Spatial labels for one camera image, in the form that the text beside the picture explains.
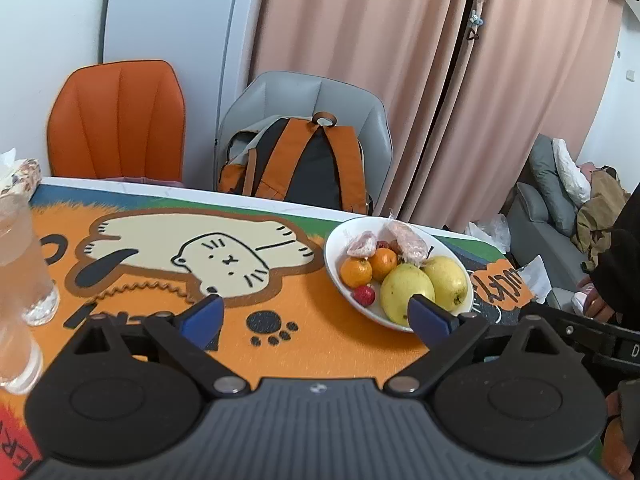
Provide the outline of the person's right hand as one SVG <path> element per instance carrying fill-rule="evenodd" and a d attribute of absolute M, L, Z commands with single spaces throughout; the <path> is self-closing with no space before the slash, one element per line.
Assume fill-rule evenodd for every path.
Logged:
<path fill-rule="evenodd" d="M 623 324 L 623 310 L 614 307 L 590 285 L 584 302 L 584 315 L 606 323 L 618 318 Z M 601 465 L 614 479 L 639 478 L 639 379 L 621 382 L 618 388 L 606 397 L 608 416 L 611 421 L 605 430 Z"/>

